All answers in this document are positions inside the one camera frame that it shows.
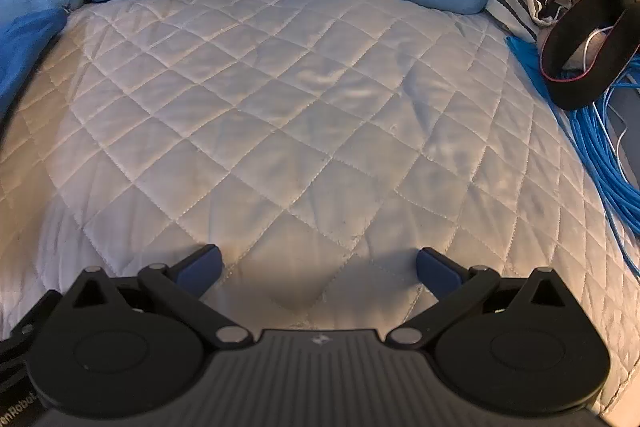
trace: bed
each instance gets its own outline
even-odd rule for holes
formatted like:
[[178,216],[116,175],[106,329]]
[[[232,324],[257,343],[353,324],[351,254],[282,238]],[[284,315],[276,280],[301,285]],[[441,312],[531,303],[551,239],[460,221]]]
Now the bed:
[[2,338],[86,266],[133,275],[205,243],[225,261],[205,302],[256,333],[384,335],[435,302],[414,271],[429,246],[557,270],[610,348],[596,407],[628,412],[638,282],[504,38],[402,0],[74,11],[0,147]]

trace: white quilted fabric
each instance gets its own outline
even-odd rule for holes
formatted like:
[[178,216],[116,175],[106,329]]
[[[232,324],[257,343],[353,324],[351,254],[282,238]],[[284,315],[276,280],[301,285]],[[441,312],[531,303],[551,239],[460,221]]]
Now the white quilted fabric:
[[[593,183],[481,15],[398,0],[116,0],[69,23],[0,152],[2,336],[78,272],[225,259],[206,301],[252,328],[378,328],[434,302],[418,248],[551,265],[612,352],[638,283]],[[638,261],[638,250],[627,240]]]

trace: dark blue cloth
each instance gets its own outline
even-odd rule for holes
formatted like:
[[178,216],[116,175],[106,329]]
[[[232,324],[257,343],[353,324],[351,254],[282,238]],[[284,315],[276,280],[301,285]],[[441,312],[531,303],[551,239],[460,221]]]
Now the dark blue cloth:
[[65,24],[66,12],[53,8],[18,17],[0,27],[0,120],[44,48]]

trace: triangular cutout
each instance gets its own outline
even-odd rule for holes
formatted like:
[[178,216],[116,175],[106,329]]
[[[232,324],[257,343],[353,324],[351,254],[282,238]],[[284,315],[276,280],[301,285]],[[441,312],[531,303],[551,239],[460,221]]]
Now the triangular cutout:
[[104,298],[100,285],[96,281],[90,280],[82,288],[80,295],[74,302],[74,308],[87,308],[102,304],[107,304],[107,299]]
[[543,280],[540,282],[535,295],[533,295],[533,298],[531,299],[531,303],[543,306],[564,307],[564,302],[562,302],[558,292],[549,280]]

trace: blue rope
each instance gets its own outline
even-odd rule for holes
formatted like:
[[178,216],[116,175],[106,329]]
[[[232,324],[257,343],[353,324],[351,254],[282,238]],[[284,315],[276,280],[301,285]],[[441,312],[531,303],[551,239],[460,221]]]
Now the blue rope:
[[535,44],[529,44],[516,37],[507,37],[507,45],[527,71],[537,92],[549,104],[558,121],[558,125],[574,146],[582,165],[584,165],[600,195],[607,221],[622,252],[625,264],[637,278],[640,278],[640,269],[626,253],[625,246],[611,214],[612,211],[615,212],[624,225],[628,226],[635,235],[640,235],[640,191],[626,181],[618,166],[618,158],[611,150],[609,139],[600,125],[600,120],[602,120],[605,128],[607,128],[607,107],[609,107],[614,89],[638,89],[640,87],[638,84],[626,81],[628,74],[631,74],[633,78],[640,78],[640,55],[636,55],[629,62],[625,71],[595,104],[575,111],[564,111],[570,126],[569,130],[561,117],[561,109],[551,101],[542,79],[538,65],[538,50]]

